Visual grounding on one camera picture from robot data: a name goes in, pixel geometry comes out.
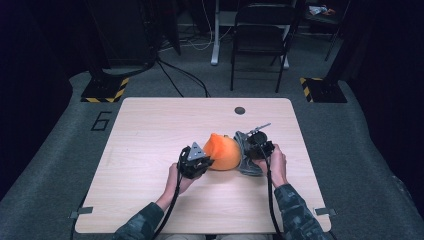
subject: sleeve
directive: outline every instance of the sleeve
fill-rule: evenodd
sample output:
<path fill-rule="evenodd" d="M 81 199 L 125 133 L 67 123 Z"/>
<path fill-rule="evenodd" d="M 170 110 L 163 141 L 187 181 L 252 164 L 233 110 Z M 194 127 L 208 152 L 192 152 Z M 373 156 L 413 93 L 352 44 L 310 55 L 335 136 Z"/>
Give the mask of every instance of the sleeve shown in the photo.
<path fill-rule="evenodd" d="M 114 240 L 148 240 L 153 237 L 164 213 L 156 203 L 150 203 L 116 230 Z"/>
<path fill-rule="evenodd" d="M 284 233 L 287 240 L 327 239 L 318 221 L 306 206 L 305 200 L 290 184 L 274 190 L 275 198 L 283 218 Z"/>

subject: orange ball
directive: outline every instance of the orange ball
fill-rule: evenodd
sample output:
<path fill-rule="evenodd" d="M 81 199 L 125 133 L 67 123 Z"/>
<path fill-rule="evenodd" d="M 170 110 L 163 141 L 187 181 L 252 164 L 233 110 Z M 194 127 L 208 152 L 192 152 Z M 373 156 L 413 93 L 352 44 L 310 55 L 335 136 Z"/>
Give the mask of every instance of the orange ball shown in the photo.
<path fill-rule="evenodd" d="M 241 159 L 241 151 L 236 140 L 212 133 L 203 147 L 203 151 L 212 160 L 215 160 L 211 169 L 230 170 L 237 167 Z"/>

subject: black curtain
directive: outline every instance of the black curtain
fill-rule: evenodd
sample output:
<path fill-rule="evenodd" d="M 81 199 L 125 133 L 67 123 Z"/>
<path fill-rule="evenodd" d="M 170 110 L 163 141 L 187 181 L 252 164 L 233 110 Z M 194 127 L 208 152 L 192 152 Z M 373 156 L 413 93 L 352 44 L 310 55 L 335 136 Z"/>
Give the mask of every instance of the black curtain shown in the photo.
<path fill-rule="evenodd" d="M 419 6 L 418 0 L 376 5 L 372 31 L 361 43 L 365 50 L 356 56 L 360 64 L 348 84 L 373 142 L 424 216 L 424 31 Z"/>
<path fill-rule="evenodd" d="M 108 67 L 83 0 L 0 2 L 0 197 L 31 161 L 72 95 L 69 78 Z"/>

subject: hand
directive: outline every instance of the hand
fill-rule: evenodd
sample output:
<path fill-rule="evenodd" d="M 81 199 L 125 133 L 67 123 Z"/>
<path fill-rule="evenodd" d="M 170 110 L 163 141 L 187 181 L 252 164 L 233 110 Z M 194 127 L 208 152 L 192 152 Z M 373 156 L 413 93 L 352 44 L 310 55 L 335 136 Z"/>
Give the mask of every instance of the hand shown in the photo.
<path fill-rule="evenodd" d="M 172 198 L 174 197 L 175 188 L 177 186 L 177 176 L 178 176 L 178 168 L 177 164 L 173 163 L 169 167 L 169 174 L 168 174 L 168 180 L 166 181 L 165 190 L 162 194 L 162 196 L 159 197 L 159 199 L 156 201 L 156 204 L 162 208 L 163 211 L 168 209 L 169 205 L 171 205 Z M 194 179 L 188 179 L 183 177 L 181 179 L 180 183 L 180 192 L 179 194 L 184 193 L 190 185 L 199 179 L 200 177 L 194 178 Z"/>
<path fill-rule="evenodd" d="M 270 162 L 270 170 L 271 170 L 271 178 L 272 178 L 272 184 L 275 188 L 289 183 L 287 181 L 286 176 L 286 155 L 284 155 L 283 152 L 281 152 L 280 147 L 278 144 L 274 144 L 274 152 L 271 154 L 271 162 Z M 267 174 L 267 165 L 265 162 L 265 159 L 260 160 L 253 160 L 253 163 L 258 165 L 264 174 Z"/>

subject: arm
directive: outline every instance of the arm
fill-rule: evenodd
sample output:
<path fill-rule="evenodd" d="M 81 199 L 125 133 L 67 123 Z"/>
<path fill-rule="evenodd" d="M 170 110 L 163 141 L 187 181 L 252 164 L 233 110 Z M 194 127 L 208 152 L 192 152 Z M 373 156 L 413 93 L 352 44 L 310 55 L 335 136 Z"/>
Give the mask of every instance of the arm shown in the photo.
<path fill-rule="evenodd" d="M 134 215 L 127 223 L 116 230 L 112 239 L 116 240 L 144 240 L 151 239 L 159 225 L 164 212 L 171 204 L 177 186 L 178 169 L 173 163 L 169 167 L 168 180 L 163 194 L 155 203 L 150 203 L 140 212 Z M 184 193 L 188 187 L 196 180 L 182 178 L 180 183 L 180 194 Z"/>
<path fill-rule="evenodd" d="M 286 177 L 286 156 L 277 144 L 271 154 L 270 169 L 274 194 L 283 218 L 286 239 L 327 239 L 318 221 L 306 206 L 305 200 L 289 184 Z M 254 160 L 266 174 L 265 160 Z"/>

